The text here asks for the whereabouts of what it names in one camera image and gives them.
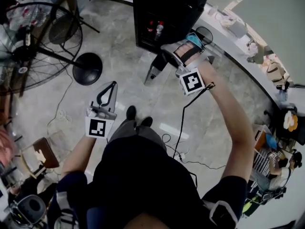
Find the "black strap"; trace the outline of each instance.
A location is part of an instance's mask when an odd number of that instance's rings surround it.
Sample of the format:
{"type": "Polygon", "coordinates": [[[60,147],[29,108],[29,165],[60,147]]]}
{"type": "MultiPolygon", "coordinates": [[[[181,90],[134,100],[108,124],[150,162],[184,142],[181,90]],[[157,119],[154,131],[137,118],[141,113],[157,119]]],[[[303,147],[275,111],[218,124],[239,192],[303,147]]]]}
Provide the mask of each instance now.
{"type": "Polygon", "coordinates": [[[201,48],[198,47],[195,43],[190,42],[193,44],[193,48],[191,48],[189,51],[187,51],[184,55],[180,57],[182,63],[185,63],[190,57],[192,57],[194,54],[198,53],[201,51],[201,48]]]}
{"type": "Polygon", "coordinates": [[[287,182],[289,181],[289,178],[290,178],[290,176],[291,176],[291,169],[288,168],[288,170],[289,170],[289,175],[288,175],[288,178],[287,178],[287,180],[286,180],[286,183],[285,183],[285,185],[284,185],[283,187],[286,187],[287,182]]]}

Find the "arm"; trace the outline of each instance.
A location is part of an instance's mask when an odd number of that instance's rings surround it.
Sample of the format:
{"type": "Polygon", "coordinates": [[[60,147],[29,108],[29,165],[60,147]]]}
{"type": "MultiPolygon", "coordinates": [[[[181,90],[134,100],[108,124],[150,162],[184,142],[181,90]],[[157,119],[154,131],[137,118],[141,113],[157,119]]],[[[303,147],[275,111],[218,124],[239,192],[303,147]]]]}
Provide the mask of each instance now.
{"type": "Polygon", "coordinates": [[[83,136],[63,163],[61,177],[70,172],[86,170],[96,138],[83,136]]]}
{"type": "Polygon", "coordinates": [[[232,139],[232,150],[222,178],[237,176],[248,182],[254,158],[254,134],[250,121],[223,79],[217,75],[208,61],[204,61],[198,70],[206,85],[211,82],[215,84],[210,92],[221,110],[232,139]]]}
{"type": "Polygon", "coordinates": [[[282,169],[279,168],[278,160],[275,159],[275,167],[273,167],[273,162],[271,157],[269,157],[269,170],[271,175],[280,176],[282,174],[282,169]]]}
{"type": "Polygon", "coordinates": [[[19,191],[20,191],[20,188],[11,187],[9,189],[9,194],[8,194],[8,204],[9,205],[14,201],[14,199],[16,198],[19,191]]]}

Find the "black cable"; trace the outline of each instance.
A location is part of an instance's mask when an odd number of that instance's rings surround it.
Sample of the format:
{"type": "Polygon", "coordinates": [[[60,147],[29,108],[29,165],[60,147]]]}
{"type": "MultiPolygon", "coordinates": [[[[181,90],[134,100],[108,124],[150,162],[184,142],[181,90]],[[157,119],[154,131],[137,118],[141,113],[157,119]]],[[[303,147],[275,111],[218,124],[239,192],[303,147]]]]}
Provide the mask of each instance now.
{"type": "Polygon", "coordinates": [[[173,158],[175,157],[175,154],[177,152],[177,147],[181,138],[181,134],[182,134],[182,129],[183,129],[183,122],[184,122],[184,111],[185,109],[190,106],[197,98],[199,98],[205,91],[212,89],[213,87],[215,87],[214,82],[211,82],[210,84],[208,84],[204,89],[201,90],[201,92],[193,99],[189,102],[188,105],[183,107],[183,111],[182,111],[182,120],[181,120],[181,128],[180,128],[180,134],[179,134],[179,138],[178,138],[178,142],[176,144],[176,148],[175,148],[175,152],[173,154],[173,158]]]}
{"type": "MultiPolygon", "coordinates": [[[[172,138],[171,135],[169,135],[168,133],[165,133],[165,134],[162,135],[162,141],[164,142],[165,146],[167,146],[167,147],[171,148],[173,151],[175,151],[175,149],[174,149],[173,147],[167,145],[167,143],[171,140],[171,138],[172,138]],[[163,139],[165,135],[168,135],[168,136],[169,136],[169,140],[166,141],[166,142],[165,142],[164,139],[163,139]]],[[[225,167],[225,165],[224,165],[224,166],[221,166],[221,167],[218,167],[218,168],[211,168],[211,167],[209,167],[208,165],[206,165],[206,164],[204,164],[204,163],[200,163],[200,162],[198,162],[198,161],[186,161],[186,162],[183,162],[182,157],[181,157],[181,153],[179,153],[178,151],[176,151],[176,152],[177,152],[178,155],[179,155],[180,161],[181,161],[182,163],[184,163],[184,164],[187,164],[187,163],[200,164],[200,165],[203,165],[203,166],[208,167],[210,170],[218,170],[218,169],[220,169],[220,168],[225,167]]]]}
{"type": "Polygon", "coordinates": [[[184,163],[184,164],[187,164],[187,163],[193,163],[193,164],[196,164],[196,163],[198,163],[198,164],[200,164],[200,165],[203,165],[203,166],[208,167],[210,170],[218,170],[218,169],[220,169],[220,168],[225,167],[225,165],[224,165],[224,166],[220,166],[220,167],[218,167],[218,168],[211,168],[211,167],[207,166],[206,164],[204,164],[204,163],[200,163],[200,162],[198,162],[198,161],[186,161],[186,162],[183,162],[183,161],[181,160],[181,162],[182,162],[182,163],[184,163]]]}

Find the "fan base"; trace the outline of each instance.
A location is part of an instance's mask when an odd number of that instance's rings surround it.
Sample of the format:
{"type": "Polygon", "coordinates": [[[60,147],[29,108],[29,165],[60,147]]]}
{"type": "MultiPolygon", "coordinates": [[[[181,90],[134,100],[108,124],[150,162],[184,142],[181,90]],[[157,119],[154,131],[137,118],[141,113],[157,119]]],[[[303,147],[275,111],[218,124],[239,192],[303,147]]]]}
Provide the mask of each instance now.
{"type": "Polygon", "coordinates": [[[103,64],[100,57],[95,53],[84,53],[77,58],[76,62],[83,64],[86,68],[73,66],[73,77],[77,83],[88,86],[95,83],[101,76],[103,64]]]}
{"type": "Polygon", "coordinates": [[[35,58],[36,52],[33,47],[21,46],[12,53],[12,59],[15,62],[26,62],[35,58]]]}

